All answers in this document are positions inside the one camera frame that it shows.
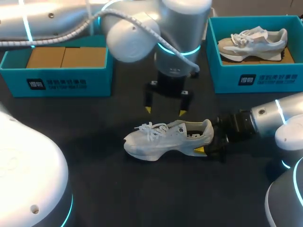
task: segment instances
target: shoe insole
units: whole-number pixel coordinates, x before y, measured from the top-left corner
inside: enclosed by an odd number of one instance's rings
[[[187,137],[195,138],[195,137],[202,136],[203,133],[204,133],[203,131],[196,131],[196,130],[187,131]]]

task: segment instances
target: black table surface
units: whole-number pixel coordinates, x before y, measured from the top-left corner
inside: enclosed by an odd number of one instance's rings
[[[291,93],[216,95],[202,51],[199,79],[187,121],[250,109]],[[274,139],[254,138],[228,147],[226,164],[168,152],[146,163],[126,155],[123,138],[149,121],[169,123],[180,102],[155,95],[143,106],[143,85],[155,80],[153,56],[117,62],[108,98],[13,98],[0,78],[0,101],[23,124],[61,148],[70,171],[78,227],[267,227],[264,210],[271,184],[266,168]]]

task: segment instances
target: shoe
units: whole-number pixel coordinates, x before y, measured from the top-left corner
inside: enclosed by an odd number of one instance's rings
[[[287,45],[287,31],[269,32],[261,27],[232,34],[231,38],[219,41],[220,55],[232,61],[243,61],[249,56],[264,60],[280,61],[281,52]]]
[[[214,129],[204,122],[175,121],[170,124],[143,124],[125,137],[124,149],[131,156],[157,161],[164,153],[178,150],[185,155],[206,157],[203,146],[212,142]]]

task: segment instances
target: teal box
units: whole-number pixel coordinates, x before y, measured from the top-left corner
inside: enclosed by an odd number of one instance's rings
[[[104,36],[95,35],[50,46],[106,47]],[[108,49],[103,68],[26,69],[32,49],[7,51],[0,73],[14,97],[110,96],[113,57]]]
[[[223,65],[217,42],[257,26],[268,31],[285,28],[295,64]],[[212,17],[206,52],[216,93],[303,91],[303,23],[297,16]]]

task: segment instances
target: blue led ring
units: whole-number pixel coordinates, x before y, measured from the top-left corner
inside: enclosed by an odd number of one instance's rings
[[[161,47],[161,49],[164,50],[165,52],[175,55],[174,52],[172,52],[172,51],[166,49],[166,48],[165,48],[164,46],[162,46],[161,44],[158,44],[158,45],[159,45],[159,47]],[[200,48],[201,48],[201,45],[198,46],[198,47],[197,47],[195,50],[193,50],[193,51],[185,52],[185,53],[181,53],[181,54],[182,54],[183,56],[189,56],[189,55],[192,55],[192,54],[198,52],[198,51],[200,50]]]

